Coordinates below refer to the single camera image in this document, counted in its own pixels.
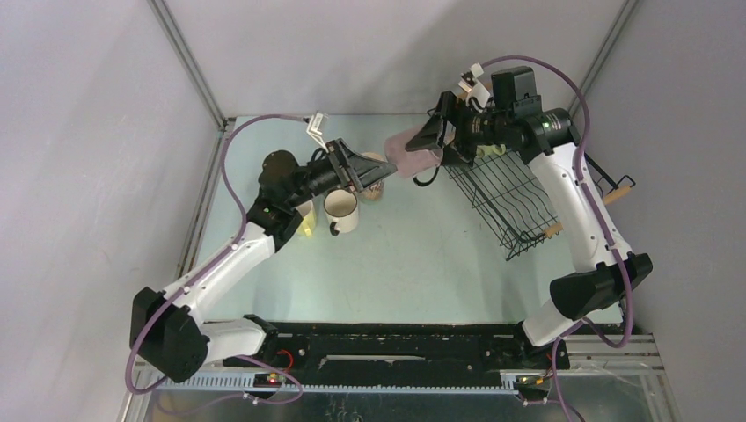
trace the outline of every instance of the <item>table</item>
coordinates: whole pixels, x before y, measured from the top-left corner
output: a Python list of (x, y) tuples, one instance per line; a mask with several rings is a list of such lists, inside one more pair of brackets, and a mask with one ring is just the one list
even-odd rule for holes
[[(324, 137), (341, 137), (358, 152), (383, 154), (389, 136), (426, 118), (331, 116)], [(248, 119), (239, 118), (236, 127)], [(267, 154), (287, 149), (303, 164), (317, 147), (304, 124), (265, 120), (236, 137), (226, 170), (239, 197), (250, 206)], [(210, 318), (253, 313), (267, 321), (515, 323), (549, 299), (552, 280), (573, 271), (562, 235), (506, 262), (494, 233), (446, 172), (426, 188), (389, 177), (379, 202), (361, 201), (357, 229), (338, 237), (326, 227), (322, 200), (315, 199), (318, 226), (313, 237), (296, 236), (247, 274), (211, 310)], [(236, 232), (238, 221), (238, 209), (220, 181), (200, 245), (200, 262)], [(598, 323), (621, 322), (617, 306), (591, 316)]]

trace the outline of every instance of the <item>orange wire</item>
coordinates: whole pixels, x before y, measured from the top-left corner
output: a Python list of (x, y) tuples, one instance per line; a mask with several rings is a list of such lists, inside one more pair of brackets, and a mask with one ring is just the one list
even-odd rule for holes
[(285, 368), (285, 370), (286, 370), (286, 371), (290, 370), (290, 369), (291, 369), (291, 368), (293, 367), (293, 363), (295, 362), (295, 361), (293, 360), (293, 354), (292, 354), (292, 353), (290, 353), (290, 352), (288, 352), (288, 351), (287, 351), (287, 350), (285, 350), (285, 349), (281, 349), (281, 350), (280, 350), (279, 352), (277, 352), (277, 354), (285, 354), (285, 355), (287, 355), (287, 356), (288, 356), (288, 359), (290, 359), (290, 363), (288, 364), (288, 367), (286, 367), (286, 368)]

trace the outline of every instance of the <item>wall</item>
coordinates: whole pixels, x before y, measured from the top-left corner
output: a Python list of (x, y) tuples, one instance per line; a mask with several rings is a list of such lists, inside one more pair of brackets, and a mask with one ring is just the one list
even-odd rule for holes
[(639, 185), (611, 207), (655, 269), (635, 292), (686, 421), (742, 420), (746, 4), (643, 2), (593, 90), (590, 153)]
[[(582, 78), (622, 0), (169, 2), (226, 115), (424, 113), (475, 62), (535, 55)], [(571, 91), (537, 71), (545, 105)]]
[(216, 131), (146, 2), (0, 8), (0, 420), (114, 420)]

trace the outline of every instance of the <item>dish rack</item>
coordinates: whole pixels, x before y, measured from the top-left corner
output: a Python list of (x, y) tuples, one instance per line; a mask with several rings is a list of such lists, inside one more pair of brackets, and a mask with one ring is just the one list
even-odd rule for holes
[[(635, 185), (628, 175), (615, 182), (588, 154), (585, 158), (602, 197), (622, 185)], [(497, 236), (506, 260), (543, 243), (545, 230), (559, 221), (549, 196), (516, 152), (483, 156), (473, 167), (446, 170)]]

